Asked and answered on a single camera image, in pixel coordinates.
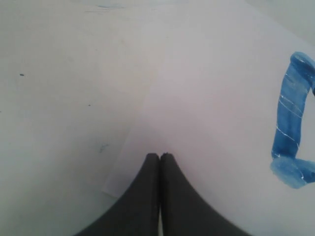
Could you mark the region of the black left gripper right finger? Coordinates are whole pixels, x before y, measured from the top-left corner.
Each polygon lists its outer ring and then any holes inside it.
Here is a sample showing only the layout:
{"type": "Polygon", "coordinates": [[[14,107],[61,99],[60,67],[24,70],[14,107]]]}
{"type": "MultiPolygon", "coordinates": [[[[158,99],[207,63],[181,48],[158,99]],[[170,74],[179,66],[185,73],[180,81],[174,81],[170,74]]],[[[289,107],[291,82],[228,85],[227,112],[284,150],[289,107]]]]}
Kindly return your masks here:
{"type": "Polygon", "coordinates": [[[174,156],[160,158],[160,207],[165,236],[247,236],[192,187],[174,156]]]}

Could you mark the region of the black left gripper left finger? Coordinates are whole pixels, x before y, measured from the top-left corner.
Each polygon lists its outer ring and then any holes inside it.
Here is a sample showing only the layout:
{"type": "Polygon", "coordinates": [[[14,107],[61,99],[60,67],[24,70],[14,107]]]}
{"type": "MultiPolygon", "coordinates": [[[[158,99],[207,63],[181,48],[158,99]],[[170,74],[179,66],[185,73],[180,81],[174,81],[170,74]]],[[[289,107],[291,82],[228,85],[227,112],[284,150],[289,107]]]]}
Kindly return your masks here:
{"type": "Polygon", "coordinates": [[[159,156],[149,153],[125,193],[78,236],[157,236],[159,156]]]}

